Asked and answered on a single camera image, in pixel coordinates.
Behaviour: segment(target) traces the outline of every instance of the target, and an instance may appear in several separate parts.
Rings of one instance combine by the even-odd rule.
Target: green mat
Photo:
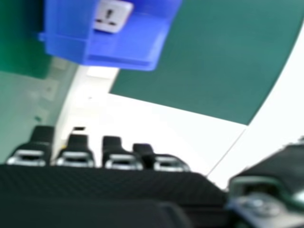
[[[56,124],[77,69],[44,54],[42,15],[43,0],[0,0],[0,163],[35,125]]]
[[[122,71],[112,93],[249,124],[303,16],[303,0],[184,0],[158,69]]]

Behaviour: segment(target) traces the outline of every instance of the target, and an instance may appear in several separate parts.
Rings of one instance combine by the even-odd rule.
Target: pale green floor
[[[0,163],[36,124],[55,125],[77,65],[52,67],[37,34],[43,0],[0,0]],[[52,101],[43,97],[58,84]]]

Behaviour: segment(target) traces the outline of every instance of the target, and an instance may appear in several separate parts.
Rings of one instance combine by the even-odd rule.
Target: power socket
[[[134,5],[120,0],[101,0],[95,18],[94,28],[104,32],[117,33],[126,24]]]

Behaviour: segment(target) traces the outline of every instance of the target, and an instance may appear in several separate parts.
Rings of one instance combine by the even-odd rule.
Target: blue plastic bin
[[[89,66],[154,70],[182,0],[127,0],[134,11],[116,34],[94,30],[99,0],[45,0],[48,54]]]

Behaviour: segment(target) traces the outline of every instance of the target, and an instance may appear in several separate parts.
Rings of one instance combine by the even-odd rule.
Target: green surface
[[[0,162],[35,125],[56,124],[77,69],[67,61],[56,66],[36,40],[42,2],[0,0]]]
[[[280,75],[304,0],[184,0],[158,69],[112,93],[249,124]]]

